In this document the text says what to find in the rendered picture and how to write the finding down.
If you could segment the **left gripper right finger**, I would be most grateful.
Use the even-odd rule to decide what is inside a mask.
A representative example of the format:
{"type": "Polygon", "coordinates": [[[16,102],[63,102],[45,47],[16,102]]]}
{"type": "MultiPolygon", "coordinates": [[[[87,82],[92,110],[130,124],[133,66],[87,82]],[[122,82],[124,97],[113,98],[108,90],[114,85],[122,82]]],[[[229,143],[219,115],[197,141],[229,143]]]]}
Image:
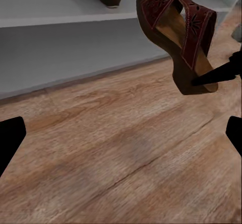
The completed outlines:
{"type": "Polygon", "coordinates": [[[242,119],[231,116],[229,118],[226,135],[242,157],[242,119]]]}

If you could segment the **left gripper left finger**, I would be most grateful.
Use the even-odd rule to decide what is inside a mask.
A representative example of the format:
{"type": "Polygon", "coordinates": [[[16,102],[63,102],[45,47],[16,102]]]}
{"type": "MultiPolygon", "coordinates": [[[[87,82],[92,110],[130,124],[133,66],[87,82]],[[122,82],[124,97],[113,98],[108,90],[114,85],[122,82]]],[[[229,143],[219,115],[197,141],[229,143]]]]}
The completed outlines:
{"type": "Polygon", "coordinates": [[[26,136],[23,117],[0,122],[0,176],[26,136]]]}

